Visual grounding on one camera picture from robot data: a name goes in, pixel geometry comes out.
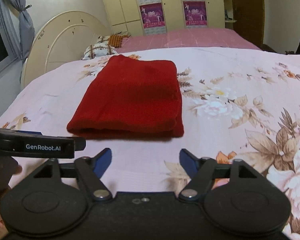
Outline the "person's left hand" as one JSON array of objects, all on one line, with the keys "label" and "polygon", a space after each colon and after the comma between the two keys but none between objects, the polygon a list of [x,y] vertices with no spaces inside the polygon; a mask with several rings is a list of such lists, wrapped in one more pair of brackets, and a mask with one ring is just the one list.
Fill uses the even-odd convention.
[{"label": "person's left hand", "polygon": [[[23,168],[20,165],[18,165],[18,167],[15,170],[14,175],[20,174],[22,171],[23,171]],[[2,196],[4,196],[6,194],[6,192],[10,189],[11,188],[8,187],[8,189],[6,191],[4,191],[4,192],[2,191],[2,193],[0,193],[0,197],[2,198]],[[2,217],[1,217],[1,214],[0,214],[0,239],[3,239],[7,234],[8,234],[8,231],[6,229],[5,223],[2,220]]]}]

